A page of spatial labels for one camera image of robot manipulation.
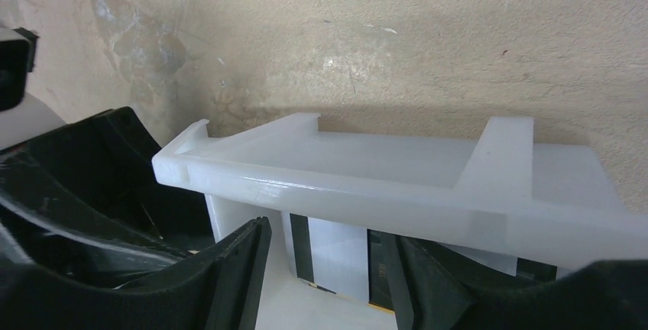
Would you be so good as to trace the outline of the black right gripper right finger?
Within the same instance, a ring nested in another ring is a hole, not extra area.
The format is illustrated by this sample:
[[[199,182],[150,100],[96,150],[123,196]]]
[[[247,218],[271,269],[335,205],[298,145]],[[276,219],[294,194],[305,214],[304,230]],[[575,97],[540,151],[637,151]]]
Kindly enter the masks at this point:
[[[553,282],[491,269],[432,241],[384,236],[399,329],[645,329],[647,262],[603,260]]]

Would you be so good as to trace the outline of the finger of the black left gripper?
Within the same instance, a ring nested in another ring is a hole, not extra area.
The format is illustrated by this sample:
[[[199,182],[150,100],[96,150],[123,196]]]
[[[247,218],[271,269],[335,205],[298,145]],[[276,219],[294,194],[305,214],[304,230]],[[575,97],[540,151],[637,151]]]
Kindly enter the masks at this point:
[[[202,194],[159,184],[129,107],[1,151],[1,260],[117,287],[214,244]]]

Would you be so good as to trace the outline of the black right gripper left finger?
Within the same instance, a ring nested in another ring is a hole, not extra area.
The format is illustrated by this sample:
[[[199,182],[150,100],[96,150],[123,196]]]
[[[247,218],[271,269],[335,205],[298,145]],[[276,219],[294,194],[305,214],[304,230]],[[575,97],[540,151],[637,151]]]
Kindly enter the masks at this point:
[[[266,217],[165,269],[100,288],[39,265],[1,265],[3,329],[253,329],[271,243]]]

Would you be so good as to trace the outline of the white card black stripe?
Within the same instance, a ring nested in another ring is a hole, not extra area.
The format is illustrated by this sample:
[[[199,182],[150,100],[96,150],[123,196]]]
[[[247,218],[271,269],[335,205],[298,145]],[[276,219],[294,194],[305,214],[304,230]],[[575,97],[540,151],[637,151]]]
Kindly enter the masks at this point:
[[[368,303],[369,243],[366,228],[283,212],[290,272],[361,303]]]

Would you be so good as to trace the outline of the white plastic tray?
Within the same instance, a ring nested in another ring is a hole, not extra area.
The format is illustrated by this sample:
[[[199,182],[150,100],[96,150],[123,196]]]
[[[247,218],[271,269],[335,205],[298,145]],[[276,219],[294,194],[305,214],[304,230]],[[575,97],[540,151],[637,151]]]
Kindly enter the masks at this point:
[[[327,132],[318,120],[297,113],[224,138],[201,120],[152,160],[159,183],[205,196],[217,240],[270,220],[259,329],[399,329],[395,312],[290,272],[283,212],[436,242],[541,283],[647,262],[647,216],[623,205],[591,148],[535,143],[532,118],[493,117],[476,141]]]

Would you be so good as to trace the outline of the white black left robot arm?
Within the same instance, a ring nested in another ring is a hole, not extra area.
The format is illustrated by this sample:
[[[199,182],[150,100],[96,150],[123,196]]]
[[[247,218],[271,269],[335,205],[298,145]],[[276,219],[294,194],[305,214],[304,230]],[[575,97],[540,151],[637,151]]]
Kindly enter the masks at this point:
[[[159,184],[130,107],[71,124],[28,94],[38,36],[1,29],[1,257],[117,287],[213,245],[204,198]]]

